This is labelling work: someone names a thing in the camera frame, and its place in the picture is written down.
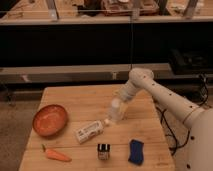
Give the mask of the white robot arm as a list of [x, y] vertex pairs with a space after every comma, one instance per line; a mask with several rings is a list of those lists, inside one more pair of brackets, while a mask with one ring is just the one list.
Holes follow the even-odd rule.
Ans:
[[213, 108], [204, 109], [154, 80], [150, 69], [133, 68], [119, 97], [131, 101], [144, 89], [190, 130], [188, 171], [213, 171]]

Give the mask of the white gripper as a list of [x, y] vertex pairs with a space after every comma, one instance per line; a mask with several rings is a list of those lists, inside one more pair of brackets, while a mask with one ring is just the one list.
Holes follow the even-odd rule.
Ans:
[[129, 83], [124, 84], [119, 89], [118, 96], [124, 102], [131, 101], [133, 97], [135, 96], [134, 87]]

